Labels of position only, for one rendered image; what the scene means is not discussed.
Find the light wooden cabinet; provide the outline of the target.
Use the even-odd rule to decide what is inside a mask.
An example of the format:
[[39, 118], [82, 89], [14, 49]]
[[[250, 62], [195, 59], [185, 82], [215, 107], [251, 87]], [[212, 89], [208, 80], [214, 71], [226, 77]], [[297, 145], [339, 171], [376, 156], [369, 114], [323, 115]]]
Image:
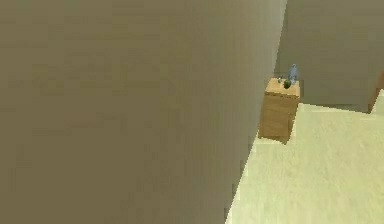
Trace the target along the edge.
[[271, 78], [264, 91], [258, 137], [286, 144], [292, 133], [299, 103], [299, 82], [286, 89], [284, 80]]

